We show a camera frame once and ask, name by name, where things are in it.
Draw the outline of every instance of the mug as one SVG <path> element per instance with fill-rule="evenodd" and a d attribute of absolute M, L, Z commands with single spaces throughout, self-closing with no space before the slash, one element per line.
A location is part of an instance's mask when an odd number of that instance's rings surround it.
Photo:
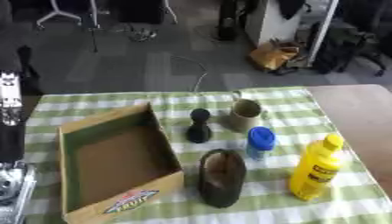
<path fill-rule="evenodd" d="M 260 126 L 262 107 L 256 101 L 240 99 L 236 101 L 230 112 L 230 126 L 233 130 L 248 133 Z"/>

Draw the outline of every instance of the yellow bottle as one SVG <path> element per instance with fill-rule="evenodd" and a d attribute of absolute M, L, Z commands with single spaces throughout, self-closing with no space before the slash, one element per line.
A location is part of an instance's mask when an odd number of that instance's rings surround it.
<path fill-rule="evenodd" d="M 310 143 L 290 179 L 290 190 L 301 200 L 318 197 L 339 171 L 342 160 L 335 154 L 343 139 L 335 134 Z"/>

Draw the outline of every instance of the blue cap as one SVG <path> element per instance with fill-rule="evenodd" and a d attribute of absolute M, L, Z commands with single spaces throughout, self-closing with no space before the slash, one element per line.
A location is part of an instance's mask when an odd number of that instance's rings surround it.
<path fill-rule="evenodd" d="M 274 132 L 264 127 L 255 127 L 248 133 L 248 143 L 258 151 L 273 150 L 276 140 Z"/>

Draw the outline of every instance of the tablecloth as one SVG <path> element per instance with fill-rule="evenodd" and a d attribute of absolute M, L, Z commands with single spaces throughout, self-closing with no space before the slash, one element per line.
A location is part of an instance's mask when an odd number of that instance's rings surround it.
<path fill-rule="evenodd" d="M 258 101 L 261 125 L 277 134 L 277 146 L 262 162 L 246 156 L 246 135 L 225 128 L 222 118 L 238 98 Z M 254 88 L 211 93 L 115 93 L 44 96 L 27 123 L 25 160 L 38 169 L 38 186 L 27 211 L 27 223 L 63 223 L 60 214 L 60 173 L 56 129 L 62 123 L 113 108 L 151 102 L 171 147 L 185 171 L 185 188 L 110 223 L 392 223 L 391 202 L 354 151 L 345 144 L 345 166 L 330 190 L 305 202 L 290 194 L 287 180 L 301 150 L 328 133 L 339 133 L 312 95 L 303 87 Z M 189 143 L 184 131 L 193 109 L 208 109 L 213 138 Z M 213 149 L 235 149 L 248 174 L 237 203 L 229 208 L 207 206 L 197 190 L 197 168 L 202 155 Z"/>

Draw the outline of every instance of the cardboard box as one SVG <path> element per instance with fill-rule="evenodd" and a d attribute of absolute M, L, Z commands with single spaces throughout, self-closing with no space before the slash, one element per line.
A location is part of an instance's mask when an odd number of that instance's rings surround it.
<path fill-rule="evenodd" d="M 184 173 L 150 104 L 59 128 L 68 223 L 102 223 L 183 186 Z"/>

